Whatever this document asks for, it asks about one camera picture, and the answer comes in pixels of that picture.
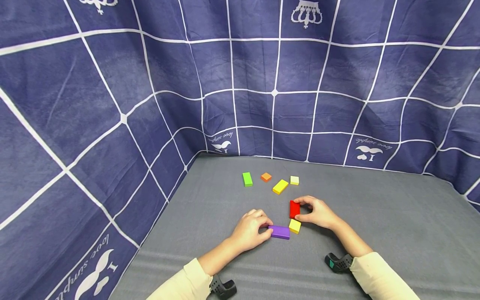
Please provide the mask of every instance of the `navy blue curtain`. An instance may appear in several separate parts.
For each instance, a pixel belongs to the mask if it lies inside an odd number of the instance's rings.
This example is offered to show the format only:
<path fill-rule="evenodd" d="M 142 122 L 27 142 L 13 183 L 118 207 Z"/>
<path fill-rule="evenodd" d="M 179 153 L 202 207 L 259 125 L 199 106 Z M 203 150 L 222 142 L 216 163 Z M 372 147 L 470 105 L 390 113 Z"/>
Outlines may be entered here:
<path fill-rule="evenodd" d="M 480 209 L 479 13 L 3 1 L 0 299 L 107 299 L 200 152 L 436 176 Z"/>

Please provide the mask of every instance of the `black wrist device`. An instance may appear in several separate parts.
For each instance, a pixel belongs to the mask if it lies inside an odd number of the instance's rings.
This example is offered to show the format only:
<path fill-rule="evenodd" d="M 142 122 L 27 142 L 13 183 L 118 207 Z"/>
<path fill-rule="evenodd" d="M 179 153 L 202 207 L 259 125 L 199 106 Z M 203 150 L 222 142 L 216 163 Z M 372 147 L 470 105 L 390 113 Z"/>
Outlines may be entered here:
<path fill-rule="evenodd" d="M 342 258 L 338 258 L 333 253 L 329 253 L 325 257 L 325 263 L 334 271 L 335 273 L 343 273 L 350 270 L 352 265 L 353 258 L 350 254 L 345 255 Z"/>
<path fill-rule="evenodd" d="M 237 286 L 233 280 L 222 283 L 220 277 L 215 274 L 212 283 L 210 283 L 210 290 L 217 295 L 220 300 L 227 300 L 237 293 Z"/>

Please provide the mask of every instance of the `orange block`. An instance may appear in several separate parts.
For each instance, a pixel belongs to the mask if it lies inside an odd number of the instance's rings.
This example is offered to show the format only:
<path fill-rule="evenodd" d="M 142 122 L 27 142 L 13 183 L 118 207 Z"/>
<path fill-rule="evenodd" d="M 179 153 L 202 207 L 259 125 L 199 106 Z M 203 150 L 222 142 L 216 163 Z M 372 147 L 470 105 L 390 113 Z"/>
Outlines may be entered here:
<path fill-rule="evenodd" d="M 272 175 L 264 173 L 260 178 L 265 182 L 269 182 L 272 179 Z"/>

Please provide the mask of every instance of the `white sleeve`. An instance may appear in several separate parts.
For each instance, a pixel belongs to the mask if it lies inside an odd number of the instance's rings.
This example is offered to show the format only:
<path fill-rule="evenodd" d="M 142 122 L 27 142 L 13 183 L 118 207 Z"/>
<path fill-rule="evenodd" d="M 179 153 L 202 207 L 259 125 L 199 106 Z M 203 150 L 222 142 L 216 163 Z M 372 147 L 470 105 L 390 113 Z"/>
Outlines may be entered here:
<path fill-rule="evenodd" d="M 355 257 L 350 270 L 373 300 L 420 300 L 377 252 Z"/>
<path fill-rule="evenodd" d="M 213 277 L 195 258 L 157 288 L 147 300 L 205 300 Z"/>

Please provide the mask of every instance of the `light yellow block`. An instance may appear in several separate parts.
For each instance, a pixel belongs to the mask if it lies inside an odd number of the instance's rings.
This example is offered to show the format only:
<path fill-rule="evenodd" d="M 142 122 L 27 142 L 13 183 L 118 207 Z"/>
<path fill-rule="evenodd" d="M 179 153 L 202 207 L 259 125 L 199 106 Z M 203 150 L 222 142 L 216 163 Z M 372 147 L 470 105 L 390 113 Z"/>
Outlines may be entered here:
<path fill-rule="evenodd" d="M 272 190 L 275 194 L 280 195 L 281 192 L 283 192 L 283 190 L 287 187 L 287 185 L 288 182 L 282 179 L 273 187 Z"/>
<path fill-rule="evenodd" d="M 291 232 L 298 234 L 300 232 L 300 226 L 301 223 L 299 221 L 290 219 L 290 225 L 288 226 L 288 228 L 290 228 Z"/>
<path fill-rule="evenodd" d="M 300 179 L 298 176 L 290 176 L 290 184 L 298 185 L 300 183 Z"/>

